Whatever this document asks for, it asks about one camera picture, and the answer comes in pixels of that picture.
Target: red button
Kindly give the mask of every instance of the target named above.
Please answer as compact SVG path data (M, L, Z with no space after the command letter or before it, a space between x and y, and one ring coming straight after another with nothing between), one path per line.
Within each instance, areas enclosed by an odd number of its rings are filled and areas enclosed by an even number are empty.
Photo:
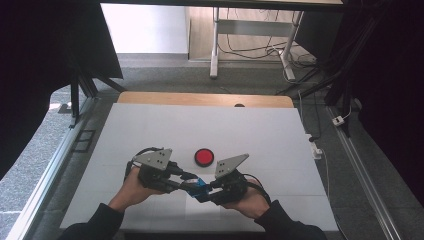
M194 161L200 167L208 167L213 163L214 155L213 152L207 148L197 150L194 154Z

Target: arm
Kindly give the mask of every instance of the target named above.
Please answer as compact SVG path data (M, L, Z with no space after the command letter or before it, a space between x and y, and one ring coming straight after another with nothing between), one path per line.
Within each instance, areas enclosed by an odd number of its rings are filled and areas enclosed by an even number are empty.
M223 207L237 210L246 217L254 219L255 223L265 229L268 239L327 239L320 228L293 221L278 201L272 202L269 206L259 191L253 188L247 190L242 200L224 204Z
M68 239L112 239L124 219L125 209L145 201L149 196L161 194L157 190L144 188L138 180L139 168L134 167L119 192L108 205L101 203L87 223L68 227L59 240Z

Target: floor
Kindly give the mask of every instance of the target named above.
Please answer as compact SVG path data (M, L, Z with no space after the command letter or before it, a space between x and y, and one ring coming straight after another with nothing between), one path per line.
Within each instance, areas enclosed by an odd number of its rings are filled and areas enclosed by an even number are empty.
M257 46L266 46L266 42L258 43ZM244 48L246 46L234 44L234 47ZM204 52L209 54L209 47ZM197 59L206 59L207 54L199 54ZM282 76L281 64L274 63L273 60L265 63L238 61L241 59L222 62L219 65L218 79L212 81L209 79L209 64L196 61L196 59L187 61L178 56L146 57L131 54L118 54L118 57L125 80L116 80L116 82L132 91L274 95L290 86ZM295 68L294 71L296 76L303 76L308 69ZM308 88L321 79L322 76L315 76L308 83L297 86L288 94L296 94L298 89ZM107 85L97 81L96 85L99 95L95 100L93 111L87 113L90 118L83 129L94 131L92 144L86 152L72 151L68 155L59 173L60 177L56 179L47 200L41 206L27 239L55 239L61 233L58 226L90 159L90 154L100 136L109 110L118 98L118 93ZM348 239L386 239L375 212L368 203L356 173L343 150L328 116L327 108L323 104L323 97L327 90L319 91L315 95L302 99L301 102L296 101L295 106L303 115L305 131L313 136L319 136L316 143L326 153L327 161L319 160L316 164L323 184L329 191L333 212ZM14 168L0 182L0 200L2 202L0 239L7 237L44 171L45 165L61 141L63 132L69 126L70 115L59 114L57 107L58 104L69 102L69 99L69 88L58 90L52 96L51 110L33 141L18 159ZM350 116L351 139L359 150L402 239L424 239L422 206L411 194L384 153L363 130L357 119L358 111L358 106L353 105ZM74 143L74 150L79 147L78 142ZM338 232L326 234L328 239L343 239ZM118 234L118 239L122 237L121 233Z

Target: hand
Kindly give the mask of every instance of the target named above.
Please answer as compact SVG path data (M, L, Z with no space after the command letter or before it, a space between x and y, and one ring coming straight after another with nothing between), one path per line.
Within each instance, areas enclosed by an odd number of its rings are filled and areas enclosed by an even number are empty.
M124 212L129 206L139 204L151 195L163 194L163 192L145 188L138 180L140 168L133 167L119 192L109 202L109 207Z
M249 179L248 181L259 185L259 183L253 179ZM269 205L262 194L258 190L251 187L247 189L247 192L244 194L240 201L226 203L222 206L225 209L237 210L244 216L253 219L259 218L269 209Z

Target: white wall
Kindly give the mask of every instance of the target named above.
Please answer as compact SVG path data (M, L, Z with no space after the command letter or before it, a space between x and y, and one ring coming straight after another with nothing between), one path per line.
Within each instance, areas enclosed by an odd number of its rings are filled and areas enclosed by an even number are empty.
M188 53L186 7L102 4L117 53Z

